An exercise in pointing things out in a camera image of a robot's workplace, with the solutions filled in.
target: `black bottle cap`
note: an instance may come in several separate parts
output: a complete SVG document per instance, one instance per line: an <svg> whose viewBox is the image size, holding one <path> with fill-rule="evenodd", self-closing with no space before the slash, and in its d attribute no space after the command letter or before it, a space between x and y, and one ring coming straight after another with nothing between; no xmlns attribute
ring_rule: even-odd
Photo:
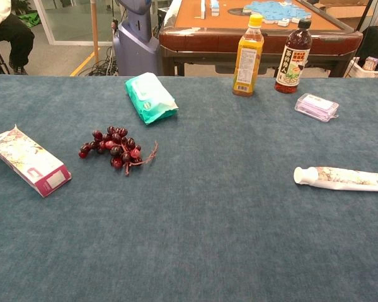
<svg viewBox="0 0 378 302"><path fill-rule="evenodd" d="M298 22L298 28L302 28L302 29L307 30L310 26L311 26L311 20L308 20L308 19L301 19L301 20Z"/></svg>

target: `person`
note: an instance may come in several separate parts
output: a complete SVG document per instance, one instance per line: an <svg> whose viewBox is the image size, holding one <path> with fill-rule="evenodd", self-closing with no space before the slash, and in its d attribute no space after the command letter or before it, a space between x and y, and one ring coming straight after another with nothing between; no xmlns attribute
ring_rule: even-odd
<svg viewBox="0 0 378 302"><path fill-rule="evenodd" d="M0 0L0 41L11 44L9 65L14 74L27 75L24 66L28 63L34 37L32 31L11 14L11 0Z"/></svg>

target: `juice bottle label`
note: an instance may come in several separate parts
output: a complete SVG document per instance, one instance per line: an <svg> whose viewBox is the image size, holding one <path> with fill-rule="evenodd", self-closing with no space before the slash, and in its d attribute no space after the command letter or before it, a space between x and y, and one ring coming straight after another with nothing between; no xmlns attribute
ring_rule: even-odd
<svg viewBox="0 0 378 302"><path fill-rule="evenodd" d="M252 74L255 67L256 54L256 49L246 47L241 49L241 59L239 60L237 82L247 85L252 83ZM240 85L238 85L238 88L239 90L248 91L247 86L240 87Z"/></svg>
<svg viewBox="0 0 378 302"><path fill-rule="evenodd" d="M285 86L296 86L300 83L300 76L307 62L309 49L299 50L284 47L276 81Z"/></svg>

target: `dark bottle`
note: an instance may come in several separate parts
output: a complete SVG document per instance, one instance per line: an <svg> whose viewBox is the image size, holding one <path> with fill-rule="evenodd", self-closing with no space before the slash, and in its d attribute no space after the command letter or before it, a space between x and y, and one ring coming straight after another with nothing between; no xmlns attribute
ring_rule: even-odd
<svg viewBox="0 0 378 302"><path fill-rule="evenodd" d="M300 20L298 29L285 42L282 60L278 68L275 89L282 93L295 93L302 70L307 62L312 37L308 30L311 20Z"/></svg>

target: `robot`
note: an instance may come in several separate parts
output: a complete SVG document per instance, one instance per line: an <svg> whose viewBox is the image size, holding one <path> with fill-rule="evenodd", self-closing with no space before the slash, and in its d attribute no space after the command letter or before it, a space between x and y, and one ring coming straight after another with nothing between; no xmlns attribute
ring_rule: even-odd
<svg viewBox="0 0 378 302"><path fill-rule="evenodd" d="M118 0L127 10L113 36L113 47L120 76L138 76L145 72L161 75L159 41L151 34L151 0Z"/></svg>

